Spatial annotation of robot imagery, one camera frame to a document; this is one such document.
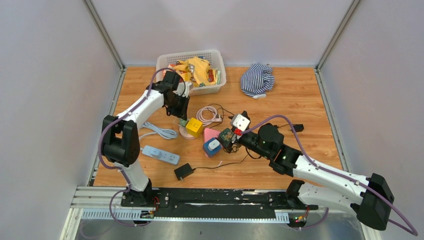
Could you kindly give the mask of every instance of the light blue cable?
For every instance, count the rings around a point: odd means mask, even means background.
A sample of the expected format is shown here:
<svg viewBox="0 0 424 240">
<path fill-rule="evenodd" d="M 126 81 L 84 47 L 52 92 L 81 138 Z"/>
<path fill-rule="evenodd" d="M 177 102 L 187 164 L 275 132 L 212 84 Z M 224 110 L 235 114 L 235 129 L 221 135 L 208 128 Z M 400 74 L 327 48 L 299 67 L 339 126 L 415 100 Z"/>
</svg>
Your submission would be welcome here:
<svg viewBox="0 0 424 240">
<path fill-rule="evenodd" d="M 172 129 L 165 129 L 165 128 L 161 128 L 158 126 L 155 126 L 153 124 L 151 124 L 150 122 L 146 121 L 145 123 L 143 123 L 143 128 L 147 128 L 152 130 L 153 132 L 149 132 L 146 134 L 141 135 L 138 140 L 144 138 L 145 136 L 148 135 L 153 135 L 153 134 L 159 134 L 162 138 L 164 139 L 176 139 L 178 137 L 178 133 Z"/>
</svg>

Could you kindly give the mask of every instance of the yellow cube socket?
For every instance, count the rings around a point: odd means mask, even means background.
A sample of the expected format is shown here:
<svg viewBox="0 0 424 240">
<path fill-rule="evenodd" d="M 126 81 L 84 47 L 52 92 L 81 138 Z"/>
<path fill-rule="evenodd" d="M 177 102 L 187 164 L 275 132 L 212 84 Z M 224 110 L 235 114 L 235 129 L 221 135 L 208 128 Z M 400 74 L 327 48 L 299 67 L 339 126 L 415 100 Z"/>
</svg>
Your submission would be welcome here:
<svg viewBox="0 0 424 240">
<path fill-rule="evenodd" d="M 190 120 L 187 122 L 187 125 L 185 126 L 185 129 L 187 130 L 187 133 L 191 136 L 197 138 L 202 134 L 203 131 L 203 123 L 196 118 L 190 118 Z"/>
</svg>

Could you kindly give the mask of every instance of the white basket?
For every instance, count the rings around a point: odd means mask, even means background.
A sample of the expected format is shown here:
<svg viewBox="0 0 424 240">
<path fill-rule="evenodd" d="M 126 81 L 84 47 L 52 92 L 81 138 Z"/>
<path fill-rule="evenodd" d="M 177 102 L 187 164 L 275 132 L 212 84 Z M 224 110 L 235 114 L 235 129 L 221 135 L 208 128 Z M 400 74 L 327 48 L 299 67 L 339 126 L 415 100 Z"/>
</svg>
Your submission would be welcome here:
<svg viewBox="0 0 424 240">
<path fill-rule="evenodd" d="M 195 87 L 190 91 L 190 95 L 214 94 L 217 93 L 222 86 L 227 83 L 223 57 L 218 50 L 203 50 L 203 51 L 186 51 L 172 54 L 161 55 L 157 58 L 156 70 L 168 67 L 169 64 L 176 64 L 178 60 L 185 61 L 193 57 L 204 57 L 210 63 L 211 69 L 221 71 L 219 84 L 212 86 Z M 156 75 L 156 82 L 162 81 L 163 74 L 160 72 Z"/>
</svg>

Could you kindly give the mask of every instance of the striped cloth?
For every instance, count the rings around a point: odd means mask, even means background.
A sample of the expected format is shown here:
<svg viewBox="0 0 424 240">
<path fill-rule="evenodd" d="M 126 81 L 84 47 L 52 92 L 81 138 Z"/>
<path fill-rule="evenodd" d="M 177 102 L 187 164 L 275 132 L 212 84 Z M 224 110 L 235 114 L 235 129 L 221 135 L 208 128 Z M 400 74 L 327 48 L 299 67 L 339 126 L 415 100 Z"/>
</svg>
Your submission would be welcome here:
<svg viewBox="0 0 424 240">
<path fill-rule="evenodd" d="M 241 90 L 254 99 L 264 98 L 265 91 L 273 89 L 275 77 L 270 66 L 255 63 L 241 75 Z"/>
</svg>

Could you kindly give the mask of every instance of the wooden tabletop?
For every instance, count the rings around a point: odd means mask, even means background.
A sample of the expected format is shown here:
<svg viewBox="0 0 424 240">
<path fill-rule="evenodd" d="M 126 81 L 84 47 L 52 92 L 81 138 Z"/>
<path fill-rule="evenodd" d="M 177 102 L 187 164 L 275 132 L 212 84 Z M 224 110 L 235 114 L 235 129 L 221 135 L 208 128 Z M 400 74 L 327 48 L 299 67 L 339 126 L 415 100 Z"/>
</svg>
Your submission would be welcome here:
<svg viewBox="0 0 424 240">
<path fill-rule="evenodd" d="M 212 103 L 220 104 L 234 114 L 246 110 L 251 119 L 250 126 L 254 126 L 272 115 L 285 115 L 292 123 L 304 125 L 304 131 L 299 132 L 298 135 L 309 156 L 341 169 L 314 70 L 312 68 L 275 67 L 272 73 L 275 76 L 273 89 L 267 92 L 267 97 L 253 99 L 246 96 L 240 87 L 241 75 L 247 69 L 247 67 L 225 68 L 226 85 L 218 93 L 191 96 L 188 104 L 188 117 L 196 117 L 196 112 L 200 108 Z M 154 67 L 129 67 L 127 69 L 115 115 L 123 112 L 143 94 L 155 70 Z M 224 122 L 214 129 L 222 131 L 230 128 L 230 120 L 227 116 L 225 113 Z M 178 132 L 179 127 L 173 123 L 174 120 L 175 123 L 178 122 L 176 117 L 166 116 L 164 108 L 157 110 L 148 119 L 150 123 L 158 127 L 174 129 Z M 275 118 L 270 122 L 279 126 L 286 124 L 282 118 Z M 299 149 L 289 128 L 289 126 L 280 128 L 280 132 L 284 135 L 284 143 Z M 148 132 L 151 130 L 143 128 L 138 134 L 141 136 Z M 141 166 L 151 179 L 153 187 L 286 189 L 293 179 L 274 172 L 268 166 L 269 161 L 264 158 L 247 157 L 241 164 L 231 164 L 217 169 L 196 169 L 184 181 L 178 181 L 174 169 L 186 163 L 190 163 L 192 168 L 216 167 L 219 164 L 240 162 L 246 156 L 246 150 L 241 147 L 236 153 L 229 154 L 220 151 L 212 158 L 208 158 L 202 150 L 203 142 L 203 136 L 194 140 L 186 140 L 181 136 L 165 140 L 157 134 L 142 138 L 141 147 L 149 145 L 180 155 L 179 163 L 175 166 L 140 153 Z M 125 186 L 125 180 L 116 170 L 108 170 L 100 165 L 94 185 Z"/>
</svg>

